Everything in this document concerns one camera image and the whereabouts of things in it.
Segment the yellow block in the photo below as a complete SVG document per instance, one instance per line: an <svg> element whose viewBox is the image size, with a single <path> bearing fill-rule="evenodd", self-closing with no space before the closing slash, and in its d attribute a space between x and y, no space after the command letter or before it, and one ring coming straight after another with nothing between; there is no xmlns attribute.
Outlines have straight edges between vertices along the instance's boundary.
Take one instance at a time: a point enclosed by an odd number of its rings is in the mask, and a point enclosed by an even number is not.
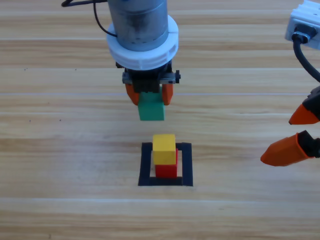
<svg viewBox="0 0 320 240"><path fill-rule="evenodd" d="M152 151L154 165L175 165L176 136L174 134L153 135Z"/></svg>

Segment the green block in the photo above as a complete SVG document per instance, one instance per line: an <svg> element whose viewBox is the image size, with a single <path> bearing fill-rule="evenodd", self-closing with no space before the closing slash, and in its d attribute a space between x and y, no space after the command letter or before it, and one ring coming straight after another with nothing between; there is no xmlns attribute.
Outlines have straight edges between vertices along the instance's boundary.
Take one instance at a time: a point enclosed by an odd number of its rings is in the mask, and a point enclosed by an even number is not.
<svg viewBox="0 0 320 240"><path fill-rule="evenodd" d="M140 93L138 110L141 121L164 121L165 104L162 100L162 88L159 93Z"/></svg>

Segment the black cable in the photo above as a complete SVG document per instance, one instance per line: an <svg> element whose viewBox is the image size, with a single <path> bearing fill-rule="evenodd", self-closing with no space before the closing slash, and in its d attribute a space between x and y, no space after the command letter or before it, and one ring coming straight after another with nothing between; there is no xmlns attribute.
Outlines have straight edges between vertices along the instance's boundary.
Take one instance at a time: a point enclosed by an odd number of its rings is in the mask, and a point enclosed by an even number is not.
<svg viewBox="0 0 320 240"><path fill-rule="evenodd" d="M95 0L97 4L99 3L107 3L108 0ZM86 1L76 1L73 2L73 0L66 0L64 1L61 6L66 8L66 7L72 7L72 6L80 6L80 5L87 5L87 4L93 4L93 0L86 0Z"/></svg>
<svg viewBox="0 0 320 240"><path fill-rule="evenodd" d="M104 31L106 34L109 34L113 37L117 37L116 34L107 31L100 23L99 18L98 18L98 14L97 14L97 3L106 3L108 2L108 0L86 0L86 1L77 1L77 2L72 2L73 0L65 0L61 6L62 7L72 7L72 6L79 6L79 5L86 5L86 4L93 4L93 12L94 12L94 17L96 20L96 23L99 25L99 27L102 29L102 31Z"/></svg>
<svg viewBox="0 0 320 240"><path fill-rule="evenodd" d="M95 17L95 20L96 20L96 23L99 25L99 27L102 29L102 31L104 31L105 33L113 36L113 37L117 37L116 34L112 33L112 32L109 32L107 31L100 23L99 21L99 18L98 18L98 14L97 14L97 6L96 6L96 0L93 0L93 11L94 11L94 17Z"/></svg>
<svg viewBox="0 0 320 240"><path fill-rule="evenodd" d="M320 83L320 72L318 72L311 63L306 59L303 52L301 51L301 44L303 40L300 37L295 37L293 39L293 50L296 58L301 63L302 67Z"/></svg>

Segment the white ring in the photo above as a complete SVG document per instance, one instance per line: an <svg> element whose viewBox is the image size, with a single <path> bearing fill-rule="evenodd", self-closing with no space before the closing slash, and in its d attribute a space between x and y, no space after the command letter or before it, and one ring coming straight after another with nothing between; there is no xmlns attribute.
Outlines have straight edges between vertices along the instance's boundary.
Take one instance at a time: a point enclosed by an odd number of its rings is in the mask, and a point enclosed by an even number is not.
<svg viewBox="0 0 320 240"><path fill-rule="evenodd" d="M113 23L109 26L109 32L114 33ZM113 59L131 70L152 70L159 68L171 61L179 48L179 28L175 20L168 15L169 35L166 41L159 47L150 51L132 51L121 46L117 38L107 34L109 51Z"/></svg>

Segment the white plastic mount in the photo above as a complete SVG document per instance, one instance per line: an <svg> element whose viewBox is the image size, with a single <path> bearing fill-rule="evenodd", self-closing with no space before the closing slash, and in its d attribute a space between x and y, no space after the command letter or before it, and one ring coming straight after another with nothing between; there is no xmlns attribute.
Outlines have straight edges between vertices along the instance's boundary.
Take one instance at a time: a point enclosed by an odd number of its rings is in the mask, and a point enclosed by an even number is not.
<svg viewBox="0 0 320 240"><path fill-rule="evenodd" d="M304 45L320 50L320 3L304 0L303 4L292 11L285 33L286 40L292 41L292 34L298 24L305 24L316 29L316 36Z"/></svg>
<svg viewBox="0 0 320 240"><path fill-rule="evenodd" d="M109 26L109 32L114 33L113 23ZM152 70L159 68L176 55L179 48L179 28L175 20L168 15L169 35L166 41L159 47L150 51L132 51L121 46L117 38L107 34L109 51L113 59L121 66L131 70Z"/></svg>

